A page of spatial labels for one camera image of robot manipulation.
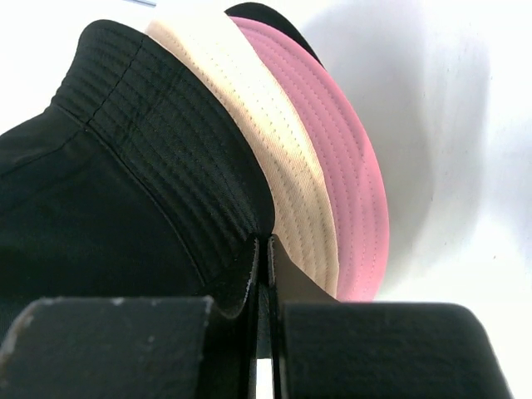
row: pink fabric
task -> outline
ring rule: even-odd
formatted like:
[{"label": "pink fabric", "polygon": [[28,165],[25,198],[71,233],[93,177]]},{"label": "pink fabric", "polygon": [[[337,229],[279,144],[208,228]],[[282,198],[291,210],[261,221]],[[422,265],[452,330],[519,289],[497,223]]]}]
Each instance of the pink fabric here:
[{"label": "pink fabric", "polygon": [[386,270],[390,229],[367,134],[336,82],[302,47],[261,22],[233,20],[293,103],[318,154],[337,232],[337,298],[372,300]]}]

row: black fabric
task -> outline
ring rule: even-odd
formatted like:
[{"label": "black fabric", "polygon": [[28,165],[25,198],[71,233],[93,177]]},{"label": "black fabric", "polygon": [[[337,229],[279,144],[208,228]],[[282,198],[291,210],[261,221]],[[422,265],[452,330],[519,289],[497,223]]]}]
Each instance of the black fabric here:
[{"label": "black fabric", "polygon": [[225,109],[156,42],[109,21],[82,33],[51,105],[0,135],[0,190],[0,309],[192,294],[274,222]]},{"label": "black fabric", "polygon": [[273,8],[258,2],[243,2],[228,8],[225,13],[230,17],[251,19],[277,29],[294,40],[299,46],[304,48],[311,56],[313,56],[316,61],[322,64],[314,50],[310,47],[298,29],[288,19],[286,19],[279,12],[275,11]]}]

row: fabric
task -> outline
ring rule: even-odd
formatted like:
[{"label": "fabric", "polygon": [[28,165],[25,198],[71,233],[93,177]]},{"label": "fabric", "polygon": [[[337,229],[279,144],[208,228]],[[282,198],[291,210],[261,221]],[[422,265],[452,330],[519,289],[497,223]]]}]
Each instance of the fabric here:
[{"label": "fabric", "polygon": [[295,106],[318,154],[337,231],[337,298],[371,300],[386,270],[389,223],[367,134],[334,80],[296,42],[261,22],[233,19]]},{"label": "fabric", "polygon": [[259,2],[243,2],[232,6],[225,10],[225,13],[230,17],[241,17],[251,19],[253,21],[262,22],[270,27],[277,29],[286,36],[294,40],[301,46],[308,54],[310,54],[317,62],[322,64],[313,48],[310,47],[299,30],[282,14],[271,7],[265,6]]},{"label": "fabric", "polygon": [[276,212],[274,233],[291,260],[335,296],[337,240],[323,171],[282,87],[222,12],[164,15],[146,33],[224,104],[268,180]]},{"label": "fabric", "polygon": [[109,21],[82,33],[51,105],[0,135],[0,190],[9,315],[41,296],[192,294],[274,224],[227,111],[156,42]]}]

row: beige hat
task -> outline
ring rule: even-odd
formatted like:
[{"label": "beige hat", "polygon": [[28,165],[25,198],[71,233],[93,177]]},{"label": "beige hat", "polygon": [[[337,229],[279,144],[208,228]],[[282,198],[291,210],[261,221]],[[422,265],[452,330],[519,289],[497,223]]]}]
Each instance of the beige hat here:
[{"label": "beige hat", "polygon": [[248,141],[272,191],[275,227],[291,260],[332,296],[337,238],[323,170],[292,102],[223,12],[165,14],[146,34],[216,96]]}]

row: white surface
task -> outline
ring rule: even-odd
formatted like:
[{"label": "white surface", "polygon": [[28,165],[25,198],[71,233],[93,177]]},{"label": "white surface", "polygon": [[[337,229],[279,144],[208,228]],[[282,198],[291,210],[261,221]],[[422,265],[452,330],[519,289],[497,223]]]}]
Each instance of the white surface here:
[{"label": "white surface", "polygon": [[[372,140],[392,228],[379,299],[466,305],[515,397],[530,399],[530,3],[302,1],[264,2],[302,30]],[[120,0],[43,3],[2,5],[0,131],[47,105],[87,23],[143,30],[152,14]],[[258,397],[269,378],[261,362]]]}]

